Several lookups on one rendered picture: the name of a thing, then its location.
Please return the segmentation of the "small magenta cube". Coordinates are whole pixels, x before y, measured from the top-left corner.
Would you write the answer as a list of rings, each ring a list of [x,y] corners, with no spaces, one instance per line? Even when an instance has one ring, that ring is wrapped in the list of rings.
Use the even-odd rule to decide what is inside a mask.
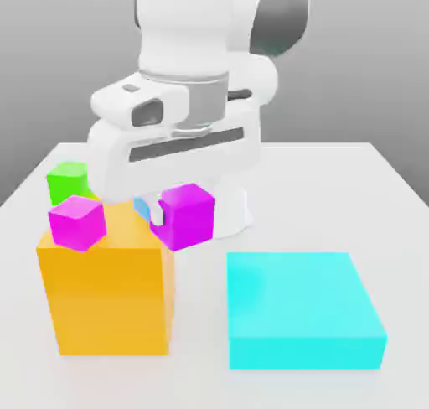
[[[165,190],[158,203],[163,210],[163,223],[150,222],[150,230],[171,251],[213,238],[215,198],[197,184]]]
[[[73,195],[48,216],[54,243],[59,246],[85,252],[106,236],[104,207],[99,200]]]

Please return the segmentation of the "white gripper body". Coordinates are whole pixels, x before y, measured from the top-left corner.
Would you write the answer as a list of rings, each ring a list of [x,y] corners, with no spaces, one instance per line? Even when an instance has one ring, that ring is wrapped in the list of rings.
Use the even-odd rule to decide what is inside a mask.
[[[202,137],[171,137],[161,125],[123,130],[99,120],[88,137],[90,189],[118,203],[251,167],[261,149],[259,106],[228,106]]]

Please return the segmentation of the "large cyan box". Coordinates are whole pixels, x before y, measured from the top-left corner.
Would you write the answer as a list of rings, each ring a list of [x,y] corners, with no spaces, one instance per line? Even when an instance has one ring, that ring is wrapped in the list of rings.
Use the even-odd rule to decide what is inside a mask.
[[[230,252],[235,370],[378,370],[387,333],[345,252]]]

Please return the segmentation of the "small green cube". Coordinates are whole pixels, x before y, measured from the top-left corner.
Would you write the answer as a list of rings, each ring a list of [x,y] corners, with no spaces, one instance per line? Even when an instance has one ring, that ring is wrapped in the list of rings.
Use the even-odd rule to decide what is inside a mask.
[[[53,206],[73,195],[97,199],[88,185],[85,162],[63,161],[48,172],[46,179]]]

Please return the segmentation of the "large orange box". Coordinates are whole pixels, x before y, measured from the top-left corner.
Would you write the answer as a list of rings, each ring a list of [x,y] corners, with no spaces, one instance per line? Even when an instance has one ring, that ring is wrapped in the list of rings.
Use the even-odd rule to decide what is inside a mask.
[[[167,355],[174,254],[131,201],[107,204],[106,236],[86,252],[45,231],[36,252],[62,355]]]

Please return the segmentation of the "small light blue cube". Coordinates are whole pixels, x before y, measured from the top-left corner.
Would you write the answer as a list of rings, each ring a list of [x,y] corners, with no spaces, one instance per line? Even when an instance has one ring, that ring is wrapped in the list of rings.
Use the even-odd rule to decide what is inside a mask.
[[[147,201],[142,198],[138,197],[133,200],[133,206],[134,210],[146,221],[150,221],[150,208],[147,204]]]

